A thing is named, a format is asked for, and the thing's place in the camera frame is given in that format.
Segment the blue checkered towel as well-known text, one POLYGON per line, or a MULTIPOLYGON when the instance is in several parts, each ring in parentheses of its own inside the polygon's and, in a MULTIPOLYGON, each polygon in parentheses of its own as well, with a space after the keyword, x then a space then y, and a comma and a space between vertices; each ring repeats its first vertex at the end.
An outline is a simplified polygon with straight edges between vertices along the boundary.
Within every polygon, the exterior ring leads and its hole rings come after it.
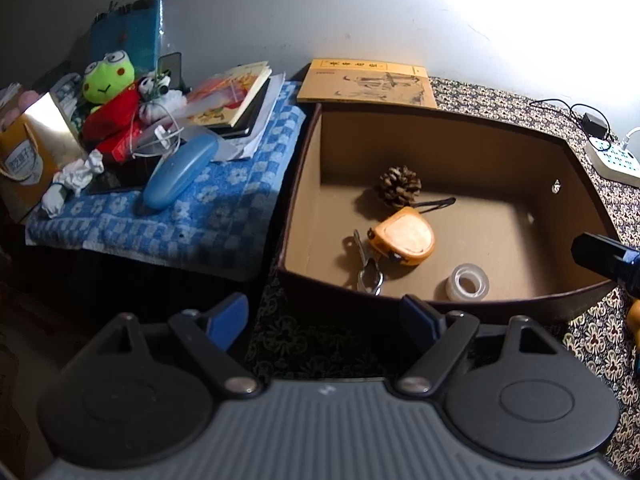
POLYGON ((211 162, 164 211, 142 214, 137 191, 80 196, 54 219, 30 218, 26 244, 242 278, 262 255, 306 118, 299 87, 285 81, 251 158, 211 162))

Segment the wooden gourd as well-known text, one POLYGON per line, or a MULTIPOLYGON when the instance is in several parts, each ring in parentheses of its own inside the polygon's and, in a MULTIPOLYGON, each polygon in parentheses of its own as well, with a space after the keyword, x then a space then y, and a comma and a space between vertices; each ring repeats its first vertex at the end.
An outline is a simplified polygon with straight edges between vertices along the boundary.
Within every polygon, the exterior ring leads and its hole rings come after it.
POLYGON ((636 349, 640 348, 640 300, 634 300, 626 318, 628 330, 631 333, 636 349))

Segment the stack of books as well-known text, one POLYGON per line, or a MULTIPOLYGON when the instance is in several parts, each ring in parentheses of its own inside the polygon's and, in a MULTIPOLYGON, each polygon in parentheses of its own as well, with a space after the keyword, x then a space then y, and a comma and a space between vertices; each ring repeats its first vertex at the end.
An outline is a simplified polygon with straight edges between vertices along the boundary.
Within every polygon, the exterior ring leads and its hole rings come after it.
POLYGON ((237 158, 251 158, 285 81, 266 61, 230 68, 205 79, 186 96, 183 117, 230 141, 237 158))

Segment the white power strip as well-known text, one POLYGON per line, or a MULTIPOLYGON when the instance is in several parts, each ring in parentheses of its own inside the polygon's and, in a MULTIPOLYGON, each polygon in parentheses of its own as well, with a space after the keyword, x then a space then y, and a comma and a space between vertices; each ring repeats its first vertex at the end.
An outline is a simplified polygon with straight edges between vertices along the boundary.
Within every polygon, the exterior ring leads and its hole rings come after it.
POLYGON ((640 185, 639 159, 628 150, 630 139, 639 132, 632 128, 626 133, 622 143, 605 141, 590 136, 585 152, 591 166, 605 179, 638 188, 640 185))

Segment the black power adapter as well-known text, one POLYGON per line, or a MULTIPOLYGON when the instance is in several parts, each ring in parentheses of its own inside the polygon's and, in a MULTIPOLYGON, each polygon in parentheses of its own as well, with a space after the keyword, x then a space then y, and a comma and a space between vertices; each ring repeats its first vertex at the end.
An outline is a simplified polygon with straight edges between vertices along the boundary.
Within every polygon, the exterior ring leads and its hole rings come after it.
POLYGON ((590 138, 606 140, 610 133, 608 122, 604 118, 590 113, 582 115, 580 126, 582 127, 582 131, 590 138))

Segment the brown pine cone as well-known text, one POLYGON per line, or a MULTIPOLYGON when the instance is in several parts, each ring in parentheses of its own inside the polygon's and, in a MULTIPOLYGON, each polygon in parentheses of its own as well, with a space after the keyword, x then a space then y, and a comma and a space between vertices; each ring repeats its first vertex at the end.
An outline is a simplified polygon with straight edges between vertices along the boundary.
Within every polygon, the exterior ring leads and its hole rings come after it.
POLYGON ((378 177, 374 190, 383 204, 398 210, 416 204, 422 182, 407 166, 391 166, 378 177))

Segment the brown cardboard box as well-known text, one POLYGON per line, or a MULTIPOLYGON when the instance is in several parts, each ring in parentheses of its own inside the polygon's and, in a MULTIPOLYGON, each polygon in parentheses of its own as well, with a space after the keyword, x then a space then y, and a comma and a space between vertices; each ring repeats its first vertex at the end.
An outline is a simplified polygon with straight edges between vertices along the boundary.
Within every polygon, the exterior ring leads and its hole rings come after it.
POLYGON ((570 254, 576 236, 616 231, 566 141, 443 110, 344 103, 318 106, 304 139, 278 261, 292 284, 357 298, 357 243, 392 216, 375 185, 393 168, 420 180, 416 221, 435 247, 416 266, 378 255, 384 283, 367 306, 413 294, 447 309, 463 263, 488 277, 471 304, 481 318, 569 320, 612 290, 570 254))

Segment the small white panda plush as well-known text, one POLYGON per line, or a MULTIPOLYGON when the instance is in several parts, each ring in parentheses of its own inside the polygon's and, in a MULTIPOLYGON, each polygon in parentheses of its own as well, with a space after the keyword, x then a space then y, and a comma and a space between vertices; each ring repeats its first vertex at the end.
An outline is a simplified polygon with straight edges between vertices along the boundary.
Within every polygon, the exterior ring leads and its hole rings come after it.
POLYGON ((138 116, 145 125, 170 117, 186 107, 186 96, 177 89, 169 88, 168 73, 149 72, 138 82, 140 105, 138 116))

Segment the gold paper gift bag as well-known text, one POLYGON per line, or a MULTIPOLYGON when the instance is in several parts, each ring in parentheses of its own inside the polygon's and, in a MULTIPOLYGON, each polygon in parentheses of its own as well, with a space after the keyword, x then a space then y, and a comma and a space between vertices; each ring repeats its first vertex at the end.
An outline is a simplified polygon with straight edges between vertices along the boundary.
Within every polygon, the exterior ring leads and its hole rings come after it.
POLYGON ((22 222, 54 175, 85 156, 56 97, 50 92, 40 96, 1 133, 1 199, 9 217, 22 222))

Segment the orange tape measure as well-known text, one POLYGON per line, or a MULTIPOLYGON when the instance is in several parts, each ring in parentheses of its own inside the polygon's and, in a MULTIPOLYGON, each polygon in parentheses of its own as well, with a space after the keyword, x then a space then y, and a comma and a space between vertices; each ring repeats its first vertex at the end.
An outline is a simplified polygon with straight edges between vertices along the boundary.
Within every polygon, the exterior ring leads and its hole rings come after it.
POLYGON ((435 233, 424 214, 452 206, 455 197, 403 206, 367 232, 370 246, 404 266, 418 266, 435 250, 435 233))

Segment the blue glasses case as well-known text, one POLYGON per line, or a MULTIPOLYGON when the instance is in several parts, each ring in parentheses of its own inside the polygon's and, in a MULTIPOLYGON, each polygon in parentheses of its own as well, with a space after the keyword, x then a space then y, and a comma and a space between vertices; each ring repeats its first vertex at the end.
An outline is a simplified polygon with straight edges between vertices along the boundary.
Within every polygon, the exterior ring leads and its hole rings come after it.
POLYGON ((204 133, 181 145, 150 177, 142 193, 143 206, 164 210, 175 202, 213 159, 218 144, 214 136, 204 133))

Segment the clear tape roll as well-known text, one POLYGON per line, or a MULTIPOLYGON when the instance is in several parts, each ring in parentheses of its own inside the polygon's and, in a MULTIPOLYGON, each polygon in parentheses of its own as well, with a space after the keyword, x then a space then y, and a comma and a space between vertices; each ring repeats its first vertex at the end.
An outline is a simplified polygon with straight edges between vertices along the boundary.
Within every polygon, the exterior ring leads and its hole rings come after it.
POLYGON ((452 270, 446 281, 449 300, 469 302, 483 300, 489 292, 485 271, 473 263, 461 263, 452 270))

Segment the green frog plush toy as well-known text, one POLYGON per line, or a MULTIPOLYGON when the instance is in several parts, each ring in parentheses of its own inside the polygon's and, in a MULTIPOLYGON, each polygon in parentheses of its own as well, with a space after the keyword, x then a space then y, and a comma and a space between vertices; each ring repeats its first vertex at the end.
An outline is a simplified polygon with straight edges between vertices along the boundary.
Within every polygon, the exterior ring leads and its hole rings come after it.
POLYGON ((82 126, 82 137, 98 143, 122 132, 140 103, 136 71, 124 50, 108 52, 85 69, 82 96, 91 110, 82 126))

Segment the black smartphone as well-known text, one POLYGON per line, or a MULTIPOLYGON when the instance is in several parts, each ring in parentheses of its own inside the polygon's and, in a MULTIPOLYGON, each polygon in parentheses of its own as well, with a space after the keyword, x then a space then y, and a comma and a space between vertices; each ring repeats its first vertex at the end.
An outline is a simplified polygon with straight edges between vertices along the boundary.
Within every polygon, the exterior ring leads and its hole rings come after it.
POLYGON ((168 78, 169 89, 182 89, 182 54, 180 52, 162 55, 158 59, 157 70, 164 78, 168 78))

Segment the crumpled white tissue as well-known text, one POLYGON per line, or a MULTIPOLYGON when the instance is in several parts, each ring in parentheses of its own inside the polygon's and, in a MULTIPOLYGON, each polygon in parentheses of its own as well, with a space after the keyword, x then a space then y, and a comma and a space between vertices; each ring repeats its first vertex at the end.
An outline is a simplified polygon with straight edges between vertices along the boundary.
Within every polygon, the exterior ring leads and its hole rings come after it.
POLYGON ((63 210, 67 196, 77 197, 94 177, 104 171, 103 155, 91 151, 86 158, 78 158, 57 172, 41 199, 41 210, 48 218, 57 217, 63 210))

